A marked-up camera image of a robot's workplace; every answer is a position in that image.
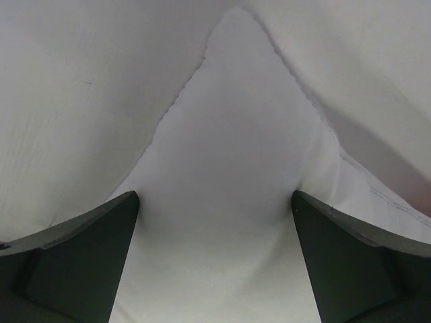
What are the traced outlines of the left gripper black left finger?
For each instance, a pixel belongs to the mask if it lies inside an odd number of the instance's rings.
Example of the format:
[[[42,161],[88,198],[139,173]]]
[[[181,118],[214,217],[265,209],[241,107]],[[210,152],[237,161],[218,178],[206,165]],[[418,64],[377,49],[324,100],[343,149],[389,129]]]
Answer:
[[[139,212],[126,192],[1,243],[2,322],[108,322]]]

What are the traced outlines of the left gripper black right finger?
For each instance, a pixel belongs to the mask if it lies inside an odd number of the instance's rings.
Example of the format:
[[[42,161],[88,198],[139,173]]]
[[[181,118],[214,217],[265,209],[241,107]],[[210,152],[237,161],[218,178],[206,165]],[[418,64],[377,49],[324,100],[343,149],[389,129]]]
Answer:
[[[301,191],[296,231],[322,322],[429,322],[430,245]]]

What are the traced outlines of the white pillow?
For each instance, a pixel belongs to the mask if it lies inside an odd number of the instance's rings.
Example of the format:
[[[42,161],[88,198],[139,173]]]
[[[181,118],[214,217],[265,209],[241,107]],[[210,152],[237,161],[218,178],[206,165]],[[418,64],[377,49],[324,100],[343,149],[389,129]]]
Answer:
[[[346,154],[253,16],[235,7],[117,192],[141,212],[111,322],[320,322],[290,201],[422,244],[430,219]]]

